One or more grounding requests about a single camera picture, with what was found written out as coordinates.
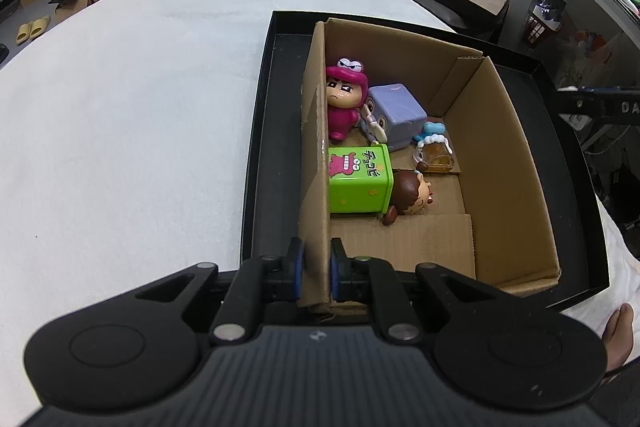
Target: pink dinosaur costume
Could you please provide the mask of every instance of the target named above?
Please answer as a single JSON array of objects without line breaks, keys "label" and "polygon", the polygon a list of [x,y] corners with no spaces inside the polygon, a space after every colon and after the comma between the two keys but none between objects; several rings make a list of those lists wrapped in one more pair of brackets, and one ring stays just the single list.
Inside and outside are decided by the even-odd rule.
[{"label": "pink dinosaur costume", "polygon": [[369,87],[369,79],[364,73],[352,71],[349,68],[343,68],[340,66],[329,66],[326,68],[327,78],[335,78],[343,82],[350,84],[356,84],[360,86],[362,90],[362,96],[358,105],[351,108],[334,107],[333,105],[327,105],[327,122],[329,127],[329,138],[332,140],[342,141],[347,138],[349,131],[358,123],[358,108],[362,107],[362,104],[367,99],[367,89]]}]

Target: silver screw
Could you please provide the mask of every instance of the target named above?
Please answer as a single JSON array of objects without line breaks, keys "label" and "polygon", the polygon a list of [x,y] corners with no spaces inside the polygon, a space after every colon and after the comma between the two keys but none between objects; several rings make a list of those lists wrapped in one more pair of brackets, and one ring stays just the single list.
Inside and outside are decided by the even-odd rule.
[{"label": "silver screw", "polygon": [[391,326],[388,333],[398,341],[412,341],[420,331],[412,324],[401,323]]},{"label": "silver screw", "polygon": [[236,341],[244,337],[245,330],[240,324],[220,324],[213,330],[213,336],[221,341]]}]

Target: human foot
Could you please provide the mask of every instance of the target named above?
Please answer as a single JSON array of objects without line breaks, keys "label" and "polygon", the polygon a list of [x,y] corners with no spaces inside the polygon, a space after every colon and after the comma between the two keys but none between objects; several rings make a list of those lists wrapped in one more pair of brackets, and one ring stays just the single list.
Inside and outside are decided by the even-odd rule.
[{"label": "human foot", "polygon": [[602,334],[602,342],[607,350],[607,371],[622,366],[629,358],[634,347],[633,320],[634,309],[626,303],[609,317]]}]

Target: ribbed black surface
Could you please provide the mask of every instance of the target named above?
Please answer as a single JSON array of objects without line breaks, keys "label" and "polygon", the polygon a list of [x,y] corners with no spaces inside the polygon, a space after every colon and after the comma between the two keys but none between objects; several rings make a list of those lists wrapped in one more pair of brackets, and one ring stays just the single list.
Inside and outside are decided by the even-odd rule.
[{"label": "ribbed black surface", "polygon": [[496,412],[455,394],[413,347],[370,327],[265,327],[244,346],[218,348],[190,385],[121,415],[47,408],[29,427],[604,426],[587,406],[548,415]]}]

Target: slipper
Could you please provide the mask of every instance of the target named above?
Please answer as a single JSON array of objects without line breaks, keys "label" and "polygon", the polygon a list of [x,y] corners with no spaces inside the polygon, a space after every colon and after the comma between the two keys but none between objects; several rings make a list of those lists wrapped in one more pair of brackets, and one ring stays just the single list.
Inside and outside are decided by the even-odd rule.
[{"label": "slipper", "polygon": [[20,44],[23,44],[24,42],[27,41],[30,35],[31,35],[31,23],[27,22],[26,24],[23,24],[22,26],[20,26],[20,29],[18,29],[18,35],[15,38],[15,43],[18,44],[18,46],[20,46]]},{"label": "slipper", "polygon": [[42,19],[38,19],[33,22],[31,26],[31,39],[37,39],[41,36],[45,31],[47,31],[47,26],[49,26],[49,22],[51,20],[51,16],[44,16]]}]

